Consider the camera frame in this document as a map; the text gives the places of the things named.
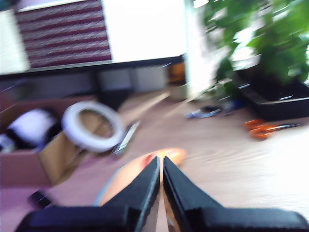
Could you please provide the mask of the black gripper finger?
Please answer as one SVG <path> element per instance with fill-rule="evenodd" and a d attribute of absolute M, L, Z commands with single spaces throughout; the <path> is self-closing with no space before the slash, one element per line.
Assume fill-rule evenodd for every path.
<path fill-rule="evenodd" d="M 154 232 L 160 199 L 160 158 L 152 161 L 103 204 L 109 213 L 105 232 Z"/>
<path fill-rule="evenodd" d="M 163 160 L 163 186 L 182 232 L 195 232 L 202 227 L 204 208 L 223 208 L 196 186 L 168 157 Z"/>

